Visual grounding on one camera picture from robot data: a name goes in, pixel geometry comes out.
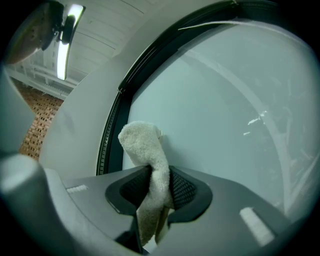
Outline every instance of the fluorescent light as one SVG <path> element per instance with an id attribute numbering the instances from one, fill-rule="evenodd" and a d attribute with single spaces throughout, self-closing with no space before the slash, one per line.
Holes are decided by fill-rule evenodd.
<path id="1" fill-rule="evenodd" d="M 68 16 L 75 17 L 75 21 L 73 23 L 73 29 L 78 24 L 79 19 L 82 15 L 83 11 L 84 11 L 84 7 L 82 5 L 79 5 L 79 4 L 71 5 L 71 8 L 68 12 Z M 58 59 L 57 59 L 57 64 L 56 64 L 56 74 L 57 74 L 57 77 L 61 80 L 66 79 L 69 49 L 70 49 L 70 43 L 63 44 L 62 41 L 59 42 Z"/>
<path id="2" fill-rule="evenodd" d="M 66 79 L 69 47 L 70 47 L 70 44 L 68 44 L 68 43 L 63 44 L 61 41 L 59 42 L 58 60 L 57 60 L 57 64 L 56 64 L 56 74 L 57 74 L 57 77 L 61 80 Z"/>

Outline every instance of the black mesh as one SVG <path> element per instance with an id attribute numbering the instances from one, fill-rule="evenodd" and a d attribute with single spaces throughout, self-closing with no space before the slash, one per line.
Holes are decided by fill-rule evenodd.
<path id="1" fill-rule="evenodd" d="M 149 191 L 150 174 L 144 171 L 123 184 L 120 188 L 121 196 L 138 208 Z"/>
<path id="2" fill-rule="evenodd" d="M 197 193 L 195 185 L 174 171 L 170 171 L 169 187 L 175 210 L 189 204 L 195 198 Z"/>

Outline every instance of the ceiling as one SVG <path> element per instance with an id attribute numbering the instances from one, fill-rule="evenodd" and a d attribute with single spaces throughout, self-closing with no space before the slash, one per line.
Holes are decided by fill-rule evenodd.
<path id="1" fill-rule="evenodd" d="M 7 67 L 9 76 L 64 100 L 88 74 L 118 53 L 143 17 L 159 0 L 60 0 L 64 19 L 72 4 L 86 7 L 70 47 L 66 80 L 57 78 L 59 43 Z"/>

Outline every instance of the brick wall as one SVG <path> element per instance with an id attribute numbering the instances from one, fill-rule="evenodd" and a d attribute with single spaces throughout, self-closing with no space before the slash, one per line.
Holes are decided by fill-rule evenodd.
<path id="1" fill-rule="evenodd" d="M 38 160 L 46 133 L 64 101 L 26 86 L 20 81 L 14 80 L 14 83 L 36 115 L 22 142 L 20 153 Z"/>

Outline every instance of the white towel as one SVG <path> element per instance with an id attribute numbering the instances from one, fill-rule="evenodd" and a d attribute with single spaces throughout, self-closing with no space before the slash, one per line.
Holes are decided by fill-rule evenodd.
<path id="1" fill-rule="evenodd" d="M 164 206 L 172 208 L 170 171 L 160 140 L 162 132 L 152 123 L 134 121 L 125 125 L 118 139 L 135 166 L 150 165 L 149 192 L 137 210 L 142 246 L 155 234 Z"/>

